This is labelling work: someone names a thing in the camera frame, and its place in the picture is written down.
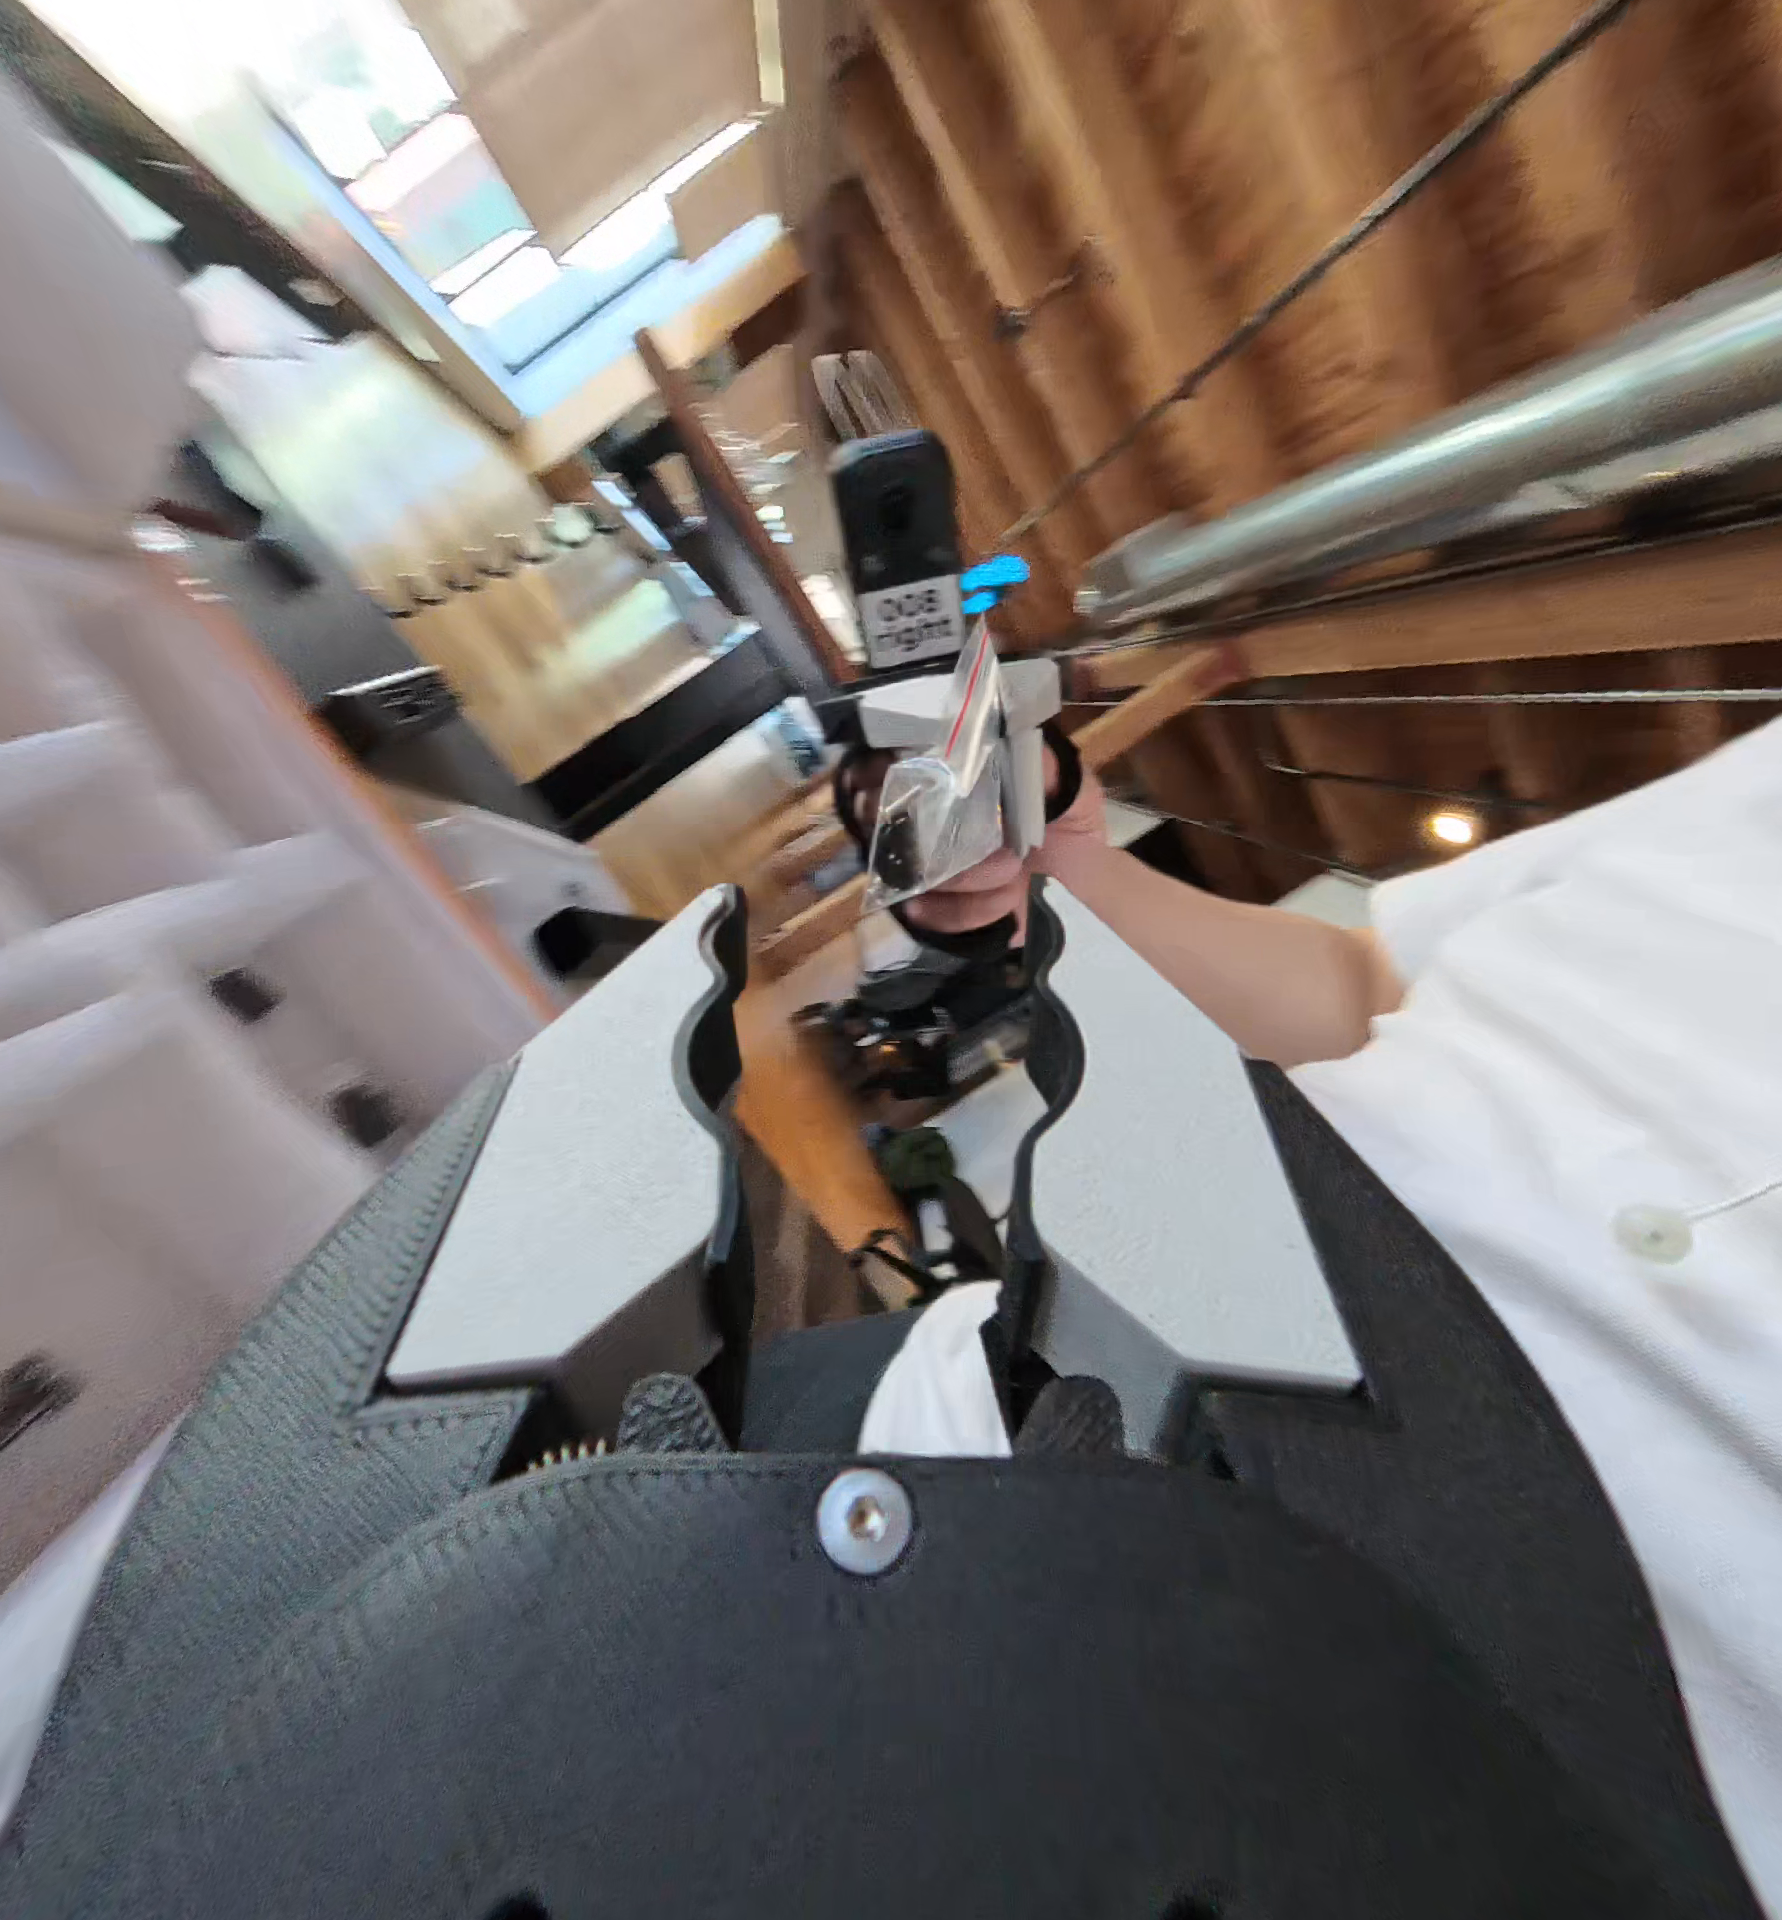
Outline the white ceiling duct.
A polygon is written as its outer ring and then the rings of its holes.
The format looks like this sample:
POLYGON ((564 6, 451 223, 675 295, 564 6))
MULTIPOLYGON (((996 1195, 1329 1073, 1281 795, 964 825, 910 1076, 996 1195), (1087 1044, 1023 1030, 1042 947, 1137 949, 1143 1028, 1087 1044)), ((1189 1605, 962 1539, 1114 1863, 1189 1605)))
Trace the white ceiling duct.
POLYGON ((1154 522, 1093 562, 1075 610, 1109 634, 1338 562, 1383 560, 1528 488, 1777 409, 1782 255, 1231 515, 1154 522))

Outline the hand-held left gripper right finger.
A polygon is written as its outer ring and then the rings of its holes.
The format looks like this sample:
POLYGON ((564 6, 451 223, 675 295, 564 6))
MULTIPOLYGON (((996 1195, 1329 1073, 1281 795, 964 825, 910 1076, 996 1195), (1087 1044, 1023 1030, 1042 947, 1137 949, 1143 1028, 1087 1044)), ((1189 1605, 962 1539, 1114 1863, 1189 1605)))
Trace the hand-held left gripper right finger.
POLYGON ((1363 1365, 1240 1046, 1059 881, 1037 881, 1016 1159, 990 1322, 1016 1428, 1039 1378, 1102 1381, 1134 1455, 1207 1388, 1324 1404, 1363 1365))

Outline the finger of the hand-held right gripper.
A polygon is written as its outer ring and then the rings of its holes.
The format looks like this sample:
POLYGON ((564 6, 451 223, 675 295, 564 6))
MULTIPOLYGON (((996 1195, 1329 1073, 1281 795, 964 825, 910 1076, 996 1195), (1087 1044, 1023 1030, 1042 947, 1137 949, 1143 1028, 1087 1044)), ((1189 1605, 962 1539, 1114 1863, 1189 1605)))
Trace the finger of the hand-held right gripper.
POLYGON ((856 696, 860 743, 897 759, 947 761, 956 739, 967 689, 955 675, 881 680, 856 696))
POLYGON ((1050 734, 1062 709, 1059 662, 1001 662, 998 671, 998 766, 1005 845, 1037 854, 1057 797, 1050 734))

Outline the green backpack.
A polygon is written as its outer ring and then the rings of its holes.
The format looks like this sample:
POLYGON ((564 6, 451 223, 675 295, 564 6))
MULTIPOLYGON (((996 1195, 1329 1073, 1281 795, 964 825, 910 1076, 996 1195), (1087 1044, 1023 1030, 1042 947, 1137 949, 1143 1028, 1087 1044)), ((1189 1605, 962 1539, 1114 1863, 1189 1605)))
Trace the green backpack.
POLYGON ((949 1139, 931 1127, 876 1127, 867 1141, 879 1175, 904 1211, 904 1225, 874 1232, 856 1248, 856 1272, 879 1266, 910 1284, 921 1304, 955 1284, 999 1283, 1003 1218, 958 1175, 949 1139))

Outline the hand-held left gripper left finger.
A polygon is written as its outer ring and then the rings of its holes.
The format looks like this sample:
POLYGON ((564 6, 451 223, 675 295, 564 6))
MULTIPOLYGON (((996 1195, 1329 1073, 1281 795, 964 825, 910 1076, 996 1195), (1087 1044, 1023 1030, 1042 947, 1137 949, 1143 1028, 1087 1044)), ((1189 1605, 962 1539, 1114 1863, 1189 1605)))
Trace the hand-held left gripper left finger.
POLYGON ((616 1439, 695 1381, 741 1439, 756 1259, 734 1107, 745 892, 698 895, 515 1058, 385 1363, 402 1399, 533 1388, 616 1439))

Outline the tiny bag with black part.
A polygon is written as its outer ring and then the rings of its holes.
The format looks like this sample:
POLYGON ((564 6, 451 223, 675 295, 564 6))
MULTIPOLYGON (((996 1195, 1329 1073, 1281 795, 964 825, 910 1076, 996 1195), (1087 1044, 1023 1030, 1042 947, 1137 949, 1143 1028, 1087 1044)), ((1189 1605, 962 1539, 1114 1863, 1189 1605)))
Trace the tiny bag with black part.
POLYGON ((869 911, 928 894, 999 854, 1005 834, 998 766, 998 671, 982 614, 951 675, 967 689, 947 761, 894 757, 879 784, 867 847, 869 911))

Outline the person's right forearm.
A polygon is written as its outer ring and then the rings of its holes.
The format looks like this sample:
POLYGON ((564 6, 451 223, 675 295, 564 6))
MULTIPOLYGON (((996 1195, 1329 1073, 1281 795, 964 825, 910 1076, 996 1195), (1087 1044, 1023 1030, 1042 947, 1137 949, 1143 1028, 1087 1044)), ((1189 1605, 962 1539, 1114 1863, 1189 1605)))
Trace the person's right forearm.
POLYGON ((1406 999, 1374 931, 1197 892, 1098 840, 1039 854, 1033 867, 1272 1067, 1358 1055, 1406 999))

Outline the person's right hand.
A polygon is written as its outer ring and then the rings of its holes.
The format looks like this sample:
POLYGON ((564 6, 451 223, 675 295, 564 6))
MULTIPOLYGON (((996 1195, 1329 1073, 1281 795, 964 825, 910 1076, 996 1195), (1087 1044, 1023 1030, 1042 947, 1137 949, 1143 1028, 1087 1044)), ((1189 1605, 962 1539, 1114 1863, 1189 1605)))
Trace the person's right hand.
POLYGON ((1093 770, 1080 761, 1062 766, 1051 750, 1044 766, 1048 827, 1039 845, 1032 854, 1001 847, 958 877, 894 908, 908 935, 947 951, 953 944, 1007 929, 1008 944, 1019 946, 1028 931, 1035 881, 1057 881, 1073 897, 1093 901, 1096 885, 1114 877, 1120 854, 1109 840, 1105 797, 1093 770))

